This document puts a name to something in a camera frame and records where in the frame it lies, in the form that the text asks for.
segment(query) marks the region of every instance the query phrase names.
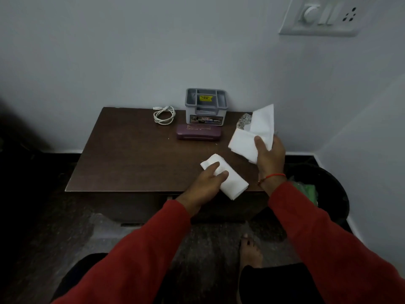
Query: red sleeve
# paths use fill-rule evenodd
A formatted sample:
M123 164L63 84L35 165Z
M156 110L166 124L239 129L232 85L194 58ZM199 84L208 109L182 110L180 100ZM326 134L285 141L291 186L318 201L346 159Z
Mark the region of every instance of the red sleeve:
M273 192L269 207L326 303L405 303L405 281L397 270L333 223L291 183Z
M62 303L152 303L177 249L190 229L190 215L167 201L144 226L122 239Z

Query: purple case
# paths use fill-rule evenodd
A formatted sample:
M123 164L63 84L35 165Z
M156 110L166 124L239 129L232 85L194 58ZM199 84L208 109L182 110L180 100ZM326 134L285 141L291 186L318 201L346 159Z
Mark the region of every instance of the purple case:
M221 127L210 125L178 125L176 135L179 140L218 141Z

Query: wall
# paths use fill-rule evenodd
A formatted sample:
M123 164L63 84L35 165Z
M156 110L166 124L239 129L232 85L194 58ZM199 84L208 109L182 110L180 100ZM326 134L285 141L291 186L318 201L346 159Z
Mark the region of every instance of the wall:
M288 151L319 149L403 72L405 18L384 0L356 38L280 37L289 1L1 0L2 117L77 152L104 106L221 88L232 110L275 103Z
M350 200L363 242L405 276L405 75L317 154Z

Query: yellow price tag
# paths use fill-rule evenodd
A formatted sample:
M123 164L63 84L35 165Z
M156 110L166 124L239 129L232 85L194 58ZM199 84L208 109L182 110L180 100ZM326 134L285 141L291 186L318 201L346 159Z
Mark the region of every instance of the yellow price tag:
M200 101L211 101L213 96L200 96Z

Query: wooden table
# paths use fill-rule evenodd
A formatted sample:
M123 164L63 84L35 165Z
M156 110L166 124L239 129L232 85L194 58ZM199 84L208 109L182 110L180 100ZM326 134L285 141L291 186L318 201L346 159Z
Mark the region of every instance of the wooden table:
M249 183L246 191L262 191L256 165L228 148L243 112L226 113L216 142L177 140L176 126L185 123L185 111L176 111L168 126L156 124L153 112L104 107L66 191L183 192L202 171L200 163L214 153Z

